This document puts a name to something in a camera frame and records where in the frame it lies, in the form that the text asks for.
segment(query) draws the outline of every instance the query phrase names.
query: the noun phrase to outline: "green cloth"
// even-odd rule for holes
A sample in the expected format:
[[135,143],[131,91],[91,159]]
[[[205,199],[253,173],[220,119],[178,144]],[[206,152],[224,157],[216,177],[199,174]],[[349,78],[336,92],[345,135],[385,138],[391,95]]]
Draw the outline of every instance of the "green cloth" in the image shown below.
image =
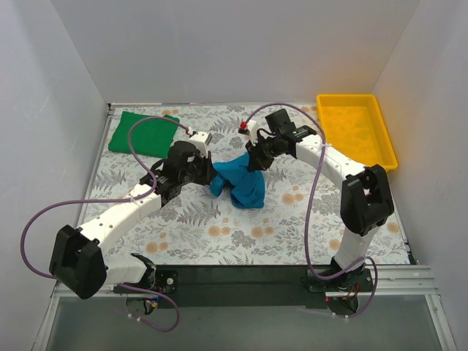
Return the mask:
[[[147,116],[124,111],[120,123],[109,143],[109,151],[130,154],[130,147],[127,140],[129,130],[132,128],[133,124],[146,117]],[[179,122],[178,118],[169,115],[165,117]],[[133,131],[133,149],[137,154],[164,158],[169,152],[170,144],[173,141],[177,128],[177,125],[174,123],[162,121],[160,119],[143,122]]]

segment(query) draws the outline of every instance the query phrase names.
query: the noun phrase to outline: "yellow bin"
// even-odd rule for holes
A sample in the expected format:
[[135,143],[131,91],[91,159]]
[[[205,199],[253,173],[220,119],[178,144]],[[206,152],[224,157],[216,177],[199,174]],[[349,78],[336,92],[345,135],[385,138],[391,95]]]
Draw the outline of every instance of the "yellow bin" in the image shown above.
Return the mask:
[[398,167],[392,143],[372,94],[317,95],[319,122],[327,143],[357,162],[379,164],[385,170]]

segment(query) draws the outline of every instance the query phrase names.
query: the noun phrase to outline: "white wall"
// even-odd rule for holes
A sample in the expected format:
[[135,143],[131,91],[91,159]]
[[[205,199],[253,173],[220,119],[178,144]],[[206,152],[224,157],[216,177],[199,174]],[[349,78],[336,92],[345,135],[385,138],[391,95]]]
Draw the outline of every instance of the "white wall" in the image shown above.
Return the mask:
[[[106,105],[49,0],[1,0],[0,33],[0,349],[30,350],[53,281],[27,270],[20,234],[47,204],[83,197]],[[27,252],[38,268],[78,210],[33,226]]]
[[393,192],[468,350],[468,1],[422,0],[374,93],[399,157]]
[[370,92],[419,0],[52,0],[107,102]]

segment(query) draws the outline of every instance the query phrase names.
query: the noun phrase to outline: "floral tablecloth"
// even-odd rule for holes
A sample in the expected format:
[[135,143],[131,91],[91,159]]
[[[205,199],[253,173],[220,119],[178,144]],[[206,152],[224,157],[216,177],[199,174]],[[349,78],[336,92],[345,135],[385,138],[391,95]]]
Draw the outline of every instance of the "floral tablecloth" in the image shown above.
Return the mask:
[[[118,126],[123,110],[142,115],[169,114],[195,130],[213,135],[210,149],[214,162],[229,161],[243,153],[246,138],[237,133],[242,120],[256,105],[182,105],[175,107],[117,107],[110,116],[105,146],[94,175],[91,198],[123,197],[145,174],[131,155],[108,151],[107,145]],[[280,107],[269,107],[257,120]],[[315,106],[303,106],[315,117]],[[296,125],[312,125],[288,109]],[[178,130],[174,140],[186,140]],[[147,165],[157,159],[142,157]],[[161,211],[146,217],[109,251],[108,256],[138,252],[157,264],[304,264],[303,226],[306,203],[315,169],[291,156],[279,157],[264,173],[265,207],[239,210],[228,193],[216,198],[207,186],[190,184],[181,196]],[[344,225],[339,217],[340,194],[336,186],[321,177],[314,200],[309,239],[317,264],[328,264],[339,248]],[[84,222],[108,208],[108,204],[88,205]],[[409,263],[397,218],[393,215],[375,235],[368,252],[378,263]]]

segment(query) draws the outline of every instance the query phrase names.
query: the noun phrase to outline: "blue cloth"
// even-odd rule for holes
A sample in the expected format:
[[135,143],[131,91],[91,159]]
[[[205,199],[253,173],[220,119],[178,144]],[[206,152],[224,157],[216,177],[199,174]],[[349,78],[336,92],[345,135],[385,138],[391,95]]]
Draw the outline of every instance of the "blue cloth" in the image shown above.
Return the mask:
[[249,154],[229,162],[213,165],[218,175],[213,179],[210,190],[220,196],[222,188],[231,185],[231,200],[237,208],[262,208],[265,200],[265,179],[262,171],[249,172]]

